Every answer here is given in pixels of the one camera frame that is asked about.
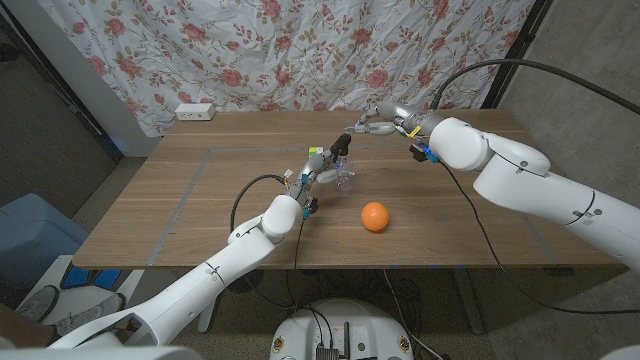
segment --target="floral curtain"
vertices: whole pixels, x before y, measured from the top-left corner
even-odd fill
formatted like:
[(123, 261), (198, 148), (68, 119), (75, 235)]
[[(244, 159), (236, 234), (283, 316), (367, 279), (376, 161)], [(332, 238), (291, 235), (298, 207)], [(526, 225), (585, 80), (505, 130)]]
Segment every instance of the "floral curtain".
[[(180, 103), (218, 111), (427, 106), (444, 79), (502, 58), (534, 0), (38, 0), (148, 136)], [(474, 108), (495, 67), (452, 84)]]

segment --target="orange ball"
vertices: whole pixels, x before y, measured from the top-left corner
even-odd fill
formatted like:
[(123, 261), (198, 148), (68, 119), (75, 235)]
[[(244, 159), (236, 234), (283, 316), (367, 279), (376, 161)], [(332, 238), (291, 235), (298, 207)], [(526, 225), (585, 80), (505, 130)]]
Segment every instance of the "orange ball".
[(362, 209), (362, 223), (371, 231), (384, 229), (389, 222), (387, 208), (379, 202), (370, 202)]

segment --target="wall outlet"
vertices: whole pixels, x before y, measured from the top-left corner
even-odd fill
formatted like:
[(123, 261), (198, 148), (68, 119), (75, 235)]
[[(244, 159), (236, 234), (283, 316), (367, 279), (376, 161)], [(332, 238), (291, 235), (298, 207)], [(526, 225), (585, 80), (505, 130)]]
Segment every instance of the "wall outlet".
[(211, 120), (215, 113), (213, 104), (180, 104), (176, 109), (178, 120)]

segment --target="robotic arm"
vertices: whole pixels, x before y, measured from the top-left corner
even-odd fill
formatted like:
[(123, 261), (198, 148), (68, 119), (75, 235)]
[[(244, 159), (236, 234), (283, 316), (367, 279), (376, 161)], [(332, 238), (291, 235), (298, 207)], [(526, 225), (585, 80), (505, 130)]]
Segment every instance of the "robotic arm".
[[(311, 157), (286, 193), (278, 195), (264, 214), (238, 226), (229, 235), (229, 245), (160, 294), (79, 327), (50, 348), (169, 344), (227, 285), (260, 265), (301, 215), (306, 218), (315, 211), (315, 202), (308, 196), (311, 185), (316, 177), (330, 178), (335, 173), (325, 170), (350, 141), (351, 136), (343, 134), (330, 150)], [(136, 330), (123, 344), (111, 332), (116, 327)]]
[[(385, 122), (365, 125), (375, 116)], [(365, 108), (346, 133), (389, 135), (395, 131), (418, 141), (412, 151), (433, 152), (461, 171), (478, 171), (473, 188), (492, 203), (543, 217), (640, 272), (640, 209), (549, 171), (540, 151), (504, 137), (474, 129), (456, 118), (443, 119), (433, 110), (394, 102)]]

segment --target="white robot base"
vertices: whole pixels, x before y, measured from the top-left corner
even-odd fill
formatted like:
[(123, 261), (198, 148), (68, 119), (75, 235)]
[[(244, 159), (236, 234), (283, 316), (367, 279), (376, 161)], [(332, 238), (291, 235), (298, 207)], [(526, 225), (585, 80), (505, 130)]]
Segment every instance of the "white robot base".
[(402, 325), (371, 304), (335, 298), (317, 301), (310, 308), (315, 310), (315, 317), (314, 312), (301, 309), (278, 327), (269, 359), (413, 359), (409, 336)]

